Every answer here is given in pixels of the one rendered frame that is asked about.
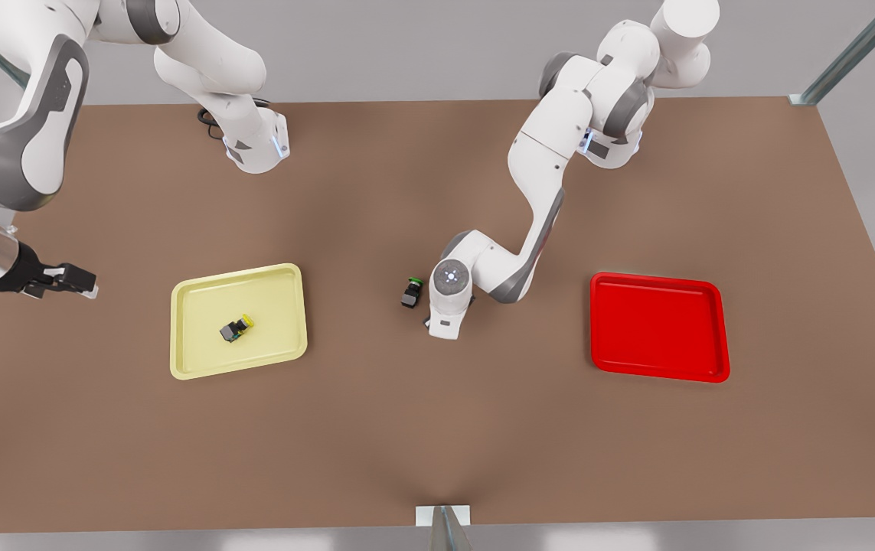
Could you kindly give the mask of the yellow tray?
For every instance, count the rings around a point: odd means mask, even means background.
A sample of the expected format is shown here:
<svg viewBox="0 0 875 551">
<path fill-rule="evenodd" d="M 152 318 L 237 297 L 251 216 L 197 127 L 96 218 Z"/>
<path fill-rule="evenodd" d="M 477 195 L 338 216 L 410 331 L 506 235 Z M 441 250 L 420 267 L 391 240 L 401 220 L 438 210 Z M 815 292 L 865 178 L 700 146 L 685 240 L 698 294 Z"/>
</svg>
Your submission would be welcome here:
<svg viewBox="0 0 875 551">
<path fill-rule="evenodd" d="M 220 329 L 241 315 L 254 321 L 235 342 Z M 308 347 L 303 279 L 294 264 L 189 279 L 171 293 L 170 371 L 200 379 L 297 360 Z"/>
</svg>

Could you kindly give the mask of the red tray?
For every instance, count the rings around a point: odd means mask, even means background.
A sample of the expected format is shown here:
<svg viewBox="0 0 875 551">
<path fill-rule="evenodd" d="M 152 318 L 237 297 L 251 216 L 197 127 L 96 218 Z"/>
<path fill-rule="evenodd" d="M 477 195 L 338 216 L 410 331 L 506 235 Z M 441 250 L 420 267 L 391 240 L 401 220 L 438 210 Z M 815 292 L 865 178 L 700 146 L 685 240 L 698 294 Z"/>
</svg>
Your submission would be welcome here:
<svg viewBox="0 0 875 551">
<path fill-rule="evenodd" d="M 703 280 L 595 273 L 589 344 L 605 372 L 702 383 L 730 374 L 722 296 Z"/>
</svg>

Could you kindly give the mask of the yellow push-button switch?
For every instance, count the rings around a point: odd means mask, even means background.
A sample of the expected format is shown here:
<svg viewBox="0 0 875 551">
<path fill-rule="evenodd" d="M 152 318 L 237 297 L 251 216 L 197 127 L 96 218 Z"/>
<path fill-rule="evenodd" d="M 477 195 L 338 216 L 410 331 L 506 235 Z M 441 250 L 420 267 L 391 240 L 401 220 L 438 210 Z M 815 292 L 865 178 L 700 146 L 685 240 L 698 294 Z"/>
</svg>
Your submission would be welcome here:
<svg viewBox="0 0 875 551">
<path fill-rule="evenodd" d="M 241 338 L 241 336 L 252 327 L 254 327 L 254 321 L 252 318 L 249 317 L 248 314 L 243 314 L 236 321 L 224 325 L 220 329 L 220 335 L 224 341 L 231 343 Z"/>
</svg>

